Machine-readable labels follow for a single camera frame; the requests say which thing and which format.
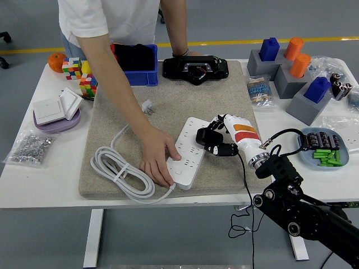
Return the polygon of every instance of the blue bin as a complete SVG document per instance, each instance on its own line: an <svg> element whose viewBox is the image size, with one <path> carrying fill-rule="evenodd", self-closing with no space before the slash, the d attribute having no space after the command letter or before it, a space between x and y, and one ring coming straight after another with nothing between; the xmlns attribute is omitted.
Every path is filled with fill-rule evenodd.
<svg viewBox="0 0 359 269"><path fill-rule="evenodd" d="M131 86L157 86L158 85L158 61L157 45L145 45L152 49L155 56L155 70L151 71L124 71Z"/></svg>

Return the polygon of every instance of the power plug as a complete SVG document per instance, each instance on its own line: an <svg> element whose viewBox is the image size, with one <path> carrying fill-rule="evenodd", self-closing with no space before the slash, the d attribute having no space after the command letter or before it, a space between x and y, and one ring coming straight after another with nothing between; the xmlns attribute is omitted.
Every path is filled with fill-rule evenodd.
<svg viewBox="0 0 359 269"><path fill-rule="evenodd" d="M149 114L151 115L152 113L154 113L154 108L153 108L153 103L151 100L147 99L143 104L142 104L142 111L145 114Z"/></svg>

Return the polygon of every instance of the battery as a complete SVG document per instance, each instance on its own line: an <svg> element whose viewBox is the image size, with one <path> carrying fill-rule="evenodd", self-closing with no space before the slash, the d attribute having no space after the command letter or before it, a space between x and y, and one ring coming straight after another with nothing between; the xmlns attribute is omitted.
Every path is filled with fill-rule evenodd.
<svg viewBox="0 0 359 269"><path fill-rule="evenodd" d="M344 84L345 87L347 87L347 92L344 93L344 96L343 97L346 97L348 95L348 93L352 90L353 86L350 84L350 83L345 83Z"/></svg>
<svg viewBox="0 0 359 269"><path fill-rule="evenodd" d="M336 135L328 136L328 140L329 140L329 143L330 143L330 149L331 150L339 150L338 136L336 136Z"/></svg>
<svg viewBox="0 0 359 269"><path fill-rule="evenodd" d="M340 90L340 97L335 98L338 101L342 100L348 94L348 88L345 87L344 85L340 86L339 90Z"/></svg>
<svg viewBox="0 0 359 269"><path fill-rule="evenodd" d="M333 73L331 76L330 76L330 83L331 84L333 84L334 83L334 81L338 81L338 80L340 80L340 78L341 78L341 75L340 74L338 74L338 73Z"/></svg>
<svg viewBox="0 0 359 269"><path fill-rule="evenodd" d="M340 81L334 81L332 84L332 92L334 95L334 98L337 98L337 96L340 94L340 88L342 86L342 83Z"/></svg>
<svg viewBox="0 0 359 269"><path fill-rule="evenodd" d="M330 149L328 137L325 132L319 132L319 144L321 145L321 149Z"/></svg>
<svg viewBox="0 0 359 269"><path fill-rule="evenodd" d="M318 136L316 133L308 133L307 141L308 141L308 146L311 150L316 150L320 148Z"/></svg>

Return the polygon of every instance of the purple dish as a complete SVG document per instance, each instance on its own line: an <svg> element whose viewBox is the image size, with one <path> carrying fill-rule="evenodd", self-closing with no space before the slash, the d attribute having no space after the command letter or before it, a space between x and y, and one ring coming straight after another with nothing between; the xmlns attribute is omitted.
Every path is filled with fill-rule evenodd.
<svg viewBox="0 0 359 269"><path fill-rule="evenodd" d="M44 125L37 124L36 118L35 118L35 112L33 112L33 117L34 117L34 123L35 123L35 126L37 129L40 129L44 132L57 133L57 132L62 132L62 131L68 130L68 129L72 128L73 126L77 125L78 122L80 121L80 114L81 114L80 109L78 109L71 120L60 119L55 122L50 122L50 123L47 123Z"/></svg>

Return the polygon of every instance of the blue block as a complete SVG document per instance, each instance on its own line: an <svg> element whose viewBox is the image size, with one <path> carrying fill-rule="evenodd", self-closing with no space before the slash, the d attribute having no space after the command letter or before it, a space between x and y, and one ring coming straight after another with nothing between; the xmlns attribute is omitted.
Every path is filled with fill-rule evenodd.
<svg viewBox="0 0 359 269"><path fill-rule="evenodd" d="M276 38L264 39L259 52L263 62L274 61L279 51L279 43Z"/></svg>
<svg viewBox="0 0 359 269"><path fill-rule="evenodd" d="M304 97L315 103L319 103L331 85L332 84L326 79L326 77L317 77L310 84L308 90L304 94Z"/></svg>

